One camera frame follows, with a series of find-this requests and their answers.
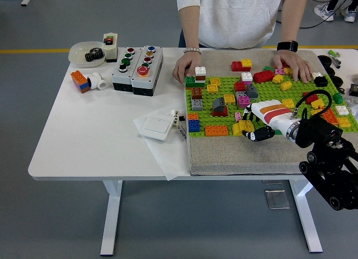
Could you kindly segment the person's left hand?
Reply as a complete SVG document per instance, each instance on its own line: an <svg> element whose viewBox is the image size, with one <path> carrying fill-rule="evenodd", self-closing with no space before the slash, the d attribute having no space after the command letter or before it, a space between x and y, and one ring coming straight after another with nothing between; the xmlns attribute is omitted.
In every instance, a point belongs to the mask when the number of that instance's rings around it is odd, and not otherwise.
<svg viewBox="0 0 358 259"><path fill-rule="evenodd" d="M307 84L311 80L313 70L310 63L292 51L278 50L273 57L273 63L277 69L281 69L284 63L288 65L293 70L292 76L296 82L300 79Z"/></svg>

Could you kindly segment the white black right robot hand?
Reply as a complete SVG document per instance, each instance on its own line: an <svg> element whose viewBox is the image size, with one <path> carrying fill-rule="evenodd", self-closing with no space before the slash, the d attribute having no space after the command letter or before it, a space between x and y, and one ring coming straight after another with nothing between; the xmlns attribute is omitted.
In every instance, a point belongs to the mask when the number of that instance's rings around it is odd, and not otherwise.
<svg viewBox="0 0 358 259"><path fill-rule="evenodd" d="M281 131L292 142L295 142L295 133L298 132L300 119L292 117L293 112L278 100L269 100L252 103L244 110L243 120L262 120L266 125L255 129L253 132L242 129L242 134L253 142L260 142L270 139L275 135L275 131Z"/></svg>

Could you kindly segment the person's right hand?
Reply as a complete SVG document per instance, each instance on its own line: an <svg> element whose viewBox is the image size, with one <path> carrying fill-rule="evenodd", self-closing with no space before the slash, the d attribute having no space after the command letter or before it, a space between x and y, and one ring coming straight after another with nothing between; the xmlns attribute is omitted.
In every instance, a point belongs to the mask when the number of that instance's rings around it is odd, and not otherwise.
<svg viewBox="0 0 358 259"><path fill-rule="evenodd" d="M182 84L185 84L185 77L195 75L195 68L201 66L201 54L188 51L176 62L172 76Z"/></svg>

